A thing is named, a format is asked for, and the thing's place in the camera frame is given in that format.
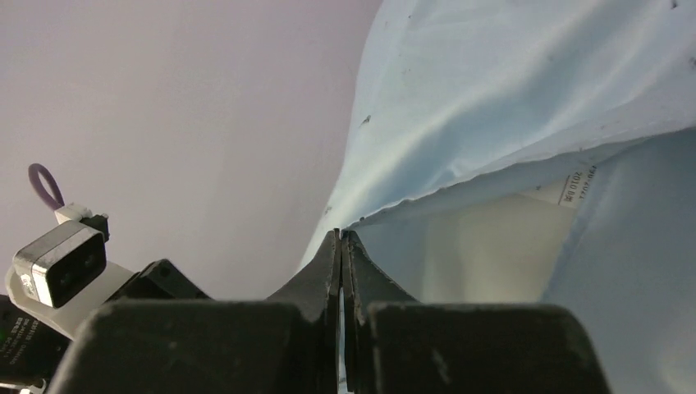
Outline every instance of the garment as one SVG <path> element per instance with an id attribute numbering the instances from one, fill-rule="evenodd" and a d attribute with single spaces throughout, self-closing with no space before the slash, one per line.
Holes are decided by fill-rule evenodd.
<path id="1" fill-rule="evenodd" d="M 387 0 L 303 266 L 328 230 L 355 229 L 421 300 L 563 305 L 615 392 L 696 392 L 695 126 L 693 0 Z M 529 190 L 561 181 L 560 207 L 574 174 L 590 172 L 582 204 L 531 224 L 531 209 L 546 210 Z M 516 232 L 495 232 L 507 218 Z M 467 292 L 497 280 L 486 270 L 496 242 L 525 223 L 548 267 L 509 261 L 500 272 L 527 275 L 526 290 Z M 487 249 L 471 252 L 478 238 L 461 247 L 487 231 Z"/>

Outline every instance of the light blue fabric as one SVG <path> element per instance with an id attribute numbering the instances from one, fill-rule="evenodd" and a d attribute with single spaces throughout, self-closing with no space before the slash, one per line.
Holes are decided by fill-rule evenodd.
<path id="1" fill-rule="evenodd" d="M 617 392 L 696 392 L 695 126 L 694 0 L 386 0 L 302 265 L 353 228 L 419 296 L 428 217 L 599 164 L 544 300 Z"/>

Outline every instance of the white cloth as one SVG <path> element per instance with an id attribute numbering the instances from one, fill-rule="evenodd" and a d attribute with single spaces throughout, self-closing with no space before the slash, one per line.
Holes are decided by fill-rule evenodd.
<path id="1" fill-rule="evenodd" d="M 616 392 L 696 392 L 694 126 L 694 0 L 386 0 L 303 266 L 352 228 L 423 298 L 433 217 L 598 165 L 538 300 L 578 315 Z"/>

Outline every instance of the gray background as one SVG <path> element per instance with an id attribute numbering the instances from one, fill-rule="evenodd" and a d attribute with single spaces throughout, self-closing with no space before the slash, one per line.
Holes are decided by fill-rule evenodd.
<path id="1" fill-rule="evenodd" d="M 380 2 L 0 2 L 0 269 L 55 225 L 26 178 L 40 162 L 110 214 L 110 260 L 270 294 L 340 170 Z"/>

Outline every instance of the care label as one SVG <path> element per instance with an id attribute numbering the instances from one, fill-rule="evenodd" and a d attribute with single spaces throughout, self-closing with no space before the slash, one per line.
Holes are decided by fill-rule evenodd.
<path id="1" fill-rule="evenodd" d="M 520 194 L 561 207 L 578 208 L 594 178 L 595 166 L 587 171 L 574 172 L 565 179 L 546 186 L 537 186 Z"/>

